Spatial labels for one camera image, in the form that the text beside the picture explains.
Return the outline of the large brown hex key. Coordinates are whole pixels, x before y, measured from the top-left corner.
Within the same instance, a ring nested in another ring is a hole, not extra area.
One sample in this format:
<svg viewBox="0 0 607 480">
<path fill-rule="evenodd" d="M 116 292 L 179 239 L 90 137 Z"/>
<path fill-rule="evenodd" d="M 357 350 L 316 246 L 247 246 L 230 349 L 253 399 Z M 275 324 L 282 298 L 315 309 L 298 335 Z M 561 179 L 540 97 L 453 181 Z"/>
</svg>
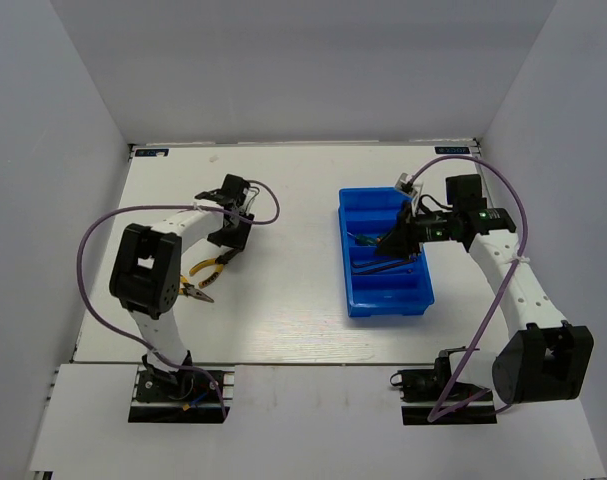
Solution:
<svg viewBox="0 0 607 480">
<path fill-rule="evenodd" d="M 410 255 L 406 258 L 395 258 L 395 257 L 376 257 L 372 260 L 363 262 L 350 262 L 350 271 L 354 270 L 369 270 L 374 268 L 398 268 L 401 266 L 407 266 L 414 264 L 418 260 L 418 255 Z"/>
</svg>

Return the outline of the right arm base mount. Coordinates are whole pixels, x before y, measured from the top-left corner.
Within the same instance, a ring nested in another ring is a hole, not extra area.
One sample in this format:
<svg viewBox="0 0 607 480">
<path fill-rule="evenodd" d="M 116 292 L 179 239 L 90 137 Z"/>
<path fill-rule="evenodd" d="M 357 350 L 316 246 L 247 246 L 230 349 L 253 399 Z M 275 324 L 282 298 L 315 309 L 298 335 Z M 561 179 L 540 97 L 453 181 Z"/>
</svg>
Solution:
<svg viewBox="0 0 607 480">
<path fill-rule="evenodd" d="M 400 391 L 404 426 L 490 425 L 497 423 L 493 394 L 484 394 L 433 423 L 428 415 L 455 370 L 452 360 L 466 348 L 441 350 L 431 367 L 404 368 L 390 376 L 390 386 Z"/>
</svg>

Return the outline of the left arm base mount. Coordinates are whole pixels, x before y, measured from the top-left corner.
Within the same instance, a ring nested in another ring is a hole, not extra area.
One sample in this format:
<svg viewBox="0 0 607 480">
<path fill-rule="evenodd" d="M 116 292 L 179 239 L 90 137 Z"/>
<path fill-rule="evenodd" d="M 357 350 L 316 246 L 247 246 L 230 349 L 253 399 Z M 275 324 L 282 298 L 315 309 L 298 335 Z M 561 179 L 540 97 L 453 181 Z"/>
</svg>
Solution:
<svg viewBox="0 0 607 480">
<path fill-rule="evenodd" d="M 232 406 L 234 369 L 178 370 L 150 366 L 143 357 L 131 396 L 131 424 L 222 424 Z"/>
</svg>

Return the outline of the medium brown hex key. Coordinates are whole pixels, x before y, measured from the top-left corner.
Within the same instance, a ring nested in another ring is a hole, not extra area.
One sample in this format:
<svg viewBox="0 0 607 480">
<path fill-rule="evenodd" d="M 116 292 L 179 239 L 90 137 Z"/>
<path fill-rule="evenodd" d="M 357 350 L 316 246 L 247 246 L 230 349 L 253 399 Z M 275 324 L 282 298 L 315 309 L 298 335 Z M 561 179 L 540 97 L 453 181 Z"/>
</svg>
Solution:
<svg viewBox="0 0 607 480">
<path fill-rule="evenodd" d="M 414 270 L 407 266 L 401 266 L 398 268 L 374 268 L 369 270 L 354 270 L 352 271 L 353 276 L 385 276 L 385 275 L 410 275 L 413 274 Z"/>
</svg>

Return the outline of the green stubby screwdriver orange cap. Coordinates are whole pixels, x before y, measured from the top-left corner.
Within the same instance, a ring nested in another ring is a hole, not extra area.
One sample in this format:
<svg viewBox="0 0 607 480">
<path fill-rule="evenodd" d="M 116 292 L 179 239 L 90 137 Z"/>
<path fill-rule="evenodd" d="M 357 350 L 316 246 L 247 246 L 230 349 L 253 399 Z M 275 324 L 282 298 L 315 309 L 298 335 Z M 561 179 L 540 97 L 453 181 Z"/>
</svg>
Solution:
<svg viewBox="0 0 607 480">
<path fill-rule="evenodd" d="M 368 236 L 364 234 L 347 233 L 348 237 L 354 241 L 357 246 L 376 247 L 380 244 L 381 238 L 378 236 Z"/>
</svg>

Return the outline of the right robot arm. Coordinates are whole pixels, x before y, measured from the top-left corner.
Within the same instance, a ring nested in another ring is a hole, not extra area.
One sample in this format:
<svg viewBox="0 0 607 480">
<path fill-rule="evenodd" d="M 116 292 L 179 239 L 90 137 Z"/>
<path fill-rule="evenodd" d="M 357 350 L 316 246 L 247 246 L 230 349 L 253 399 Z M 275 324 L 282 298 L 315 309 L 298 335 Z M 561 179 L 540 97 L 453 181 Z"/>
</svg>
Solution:
<svg viewBox="0 0 607 480">
<path fill-rule="evenodd" d="M 494 292 L 492 305 L 508 330 L 509 340 L 498 353 L 469 347 L 440 353 L 436 390 L 455 399 L 473 385 L 495 392 L 505 404 L 577 398 L 593 336 L 587 327 L 571 324 L 550 300 L 519 251 L 524 231 L 505 209 L 489 207 L 480 176 L 447 178 L 443 210 L 423 206 L 419 183 L 401 177 L 396 188 L 406 198 L 377 253 L 415 260 L 426 243 L 461 243 Z"/>
</svg>

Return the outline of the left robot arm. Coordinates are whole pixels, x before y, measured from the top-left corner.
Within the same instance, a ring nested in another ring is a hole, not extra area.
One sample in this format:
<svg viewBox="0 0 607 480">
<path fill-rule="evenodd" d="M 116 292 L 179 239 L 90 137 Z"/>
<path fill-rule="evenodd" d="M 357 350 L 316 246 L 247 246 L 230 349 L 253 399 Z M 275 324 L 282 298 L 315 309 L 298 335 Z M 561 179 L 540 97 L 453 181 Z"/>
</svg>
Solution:
<svg viewBox="0 0 607 480">
<path fill-rule="evenodd" d="M 201 241 L 245 248 L 254 215 L 250 182 L 228 174 L 220 188 L 196 195 L 195 203 L 153 225 L 128 225 L 122 234 L 109 292 L 128 311 L 146 344 L 146 363 L 163 371 L 160 387 L 182 399 L 194 387 L 194 374 L 173 306 L 179 297 L 182 255 Z"/>
</svg>

